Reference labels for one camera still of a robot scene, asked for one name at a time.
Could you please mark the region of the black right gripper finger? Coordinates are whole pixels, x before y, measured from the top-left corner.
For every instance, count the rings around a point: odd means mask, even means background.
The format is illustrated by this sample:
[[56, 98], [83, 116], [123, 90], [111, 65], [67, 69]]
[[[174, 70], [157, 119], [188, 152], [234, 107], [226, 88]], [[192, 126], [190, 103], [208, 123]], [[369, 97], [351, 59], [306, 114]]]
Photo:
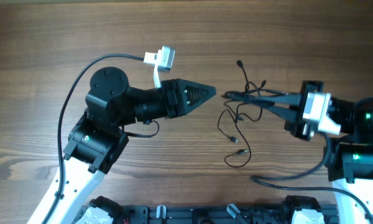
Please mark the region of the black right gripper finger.
[[236, 92], [227, 92], [226, 98], [242, 101], [244, 103], [281, 103], [293, 106], [298, 106], [302, 100], [302, 96], [299, 94], [282, 96], [252, 96]]
[[271, 113], [277, 115], [278, 117], [286, 121], [296, 121], [298, 116], [295, 110], [290, 110], [288, 108], [279, 107], [275, 105], [264, 105], [263, 109], [270, 111]]

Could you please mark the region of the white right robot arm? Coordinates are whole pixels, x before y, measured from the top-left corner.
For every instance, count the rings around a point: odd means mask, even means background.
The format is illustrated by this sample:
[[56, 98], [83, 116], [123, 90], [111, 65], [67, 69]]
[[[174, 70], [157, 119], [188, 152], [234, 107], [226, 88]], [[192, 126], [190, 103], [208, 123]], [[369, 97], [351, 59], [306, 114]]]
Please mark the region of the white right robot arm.
[[340, 100], [323, 91], [323, 82], [304, 81], [298, 93], [264, 88], [227, 91], [223, 98], [256, 105], [285, 120], [285, 130], [309, 141], [326, 138], [323, 160], [341, 223], [373, 223], [373, 97]]

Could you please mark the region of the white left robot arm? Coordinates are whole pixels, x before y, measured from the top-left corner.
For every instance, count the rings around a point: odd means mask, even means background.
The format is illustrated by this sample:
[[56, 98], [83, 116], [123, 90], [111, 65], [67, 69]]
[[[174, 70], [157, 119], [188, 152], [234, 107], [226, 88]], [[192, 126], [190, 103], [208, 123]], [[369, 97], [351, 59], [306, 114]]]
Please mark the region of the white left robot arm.
[[87, 108], [68, 136], [63, 170], [58, 170], [29, 223], [71, 223], [102, 183], [132, 133], [125, 126], [185, 116], [216, 94], [213, 86], [182, 79], [160, 88], [131, 87], [119, 68], [104, 67], [90, 80]]

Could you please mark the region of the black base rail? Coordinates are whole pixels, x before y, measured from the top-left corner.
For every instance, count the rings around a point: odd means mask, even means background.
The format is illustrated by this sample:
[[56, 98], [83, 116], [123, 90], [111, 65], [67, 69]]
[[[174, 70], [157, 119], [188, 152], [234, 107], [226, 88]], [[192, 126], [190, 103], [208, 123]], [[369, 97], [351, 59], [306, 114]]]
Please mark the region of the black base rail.
[[73, 223], [339, 223], [337, 206], [316, 198], [288, 195], [281, 203], [168, 207], [119, 205], [99, 196], [83, 206]]

